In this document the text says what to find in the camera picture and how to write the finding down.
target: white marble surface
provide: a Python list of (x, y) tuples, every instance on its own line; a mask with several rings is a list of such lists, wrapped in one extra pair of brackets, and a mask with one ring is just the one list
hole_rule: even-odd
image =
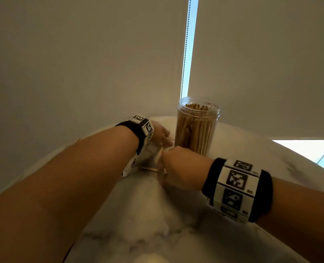
[[(175, 133), (175, 117), (155, 117)], [(111, 126), (98, 129), (102, 131)], [(30, 175), (63, 146), (29, 168)], [(155, 148), (138, 163), (150, 162)], [(287, 148), (218, 123), (210, 157), (258, 163), (273, 176), (324, 191), (324, 169)], [(241, 225), (204, 205), (199, 192), (162, 188), (155, 173), (134, 168), (73, 246), (66, 263), (79, 262), (306, 262), (256, 224)]]

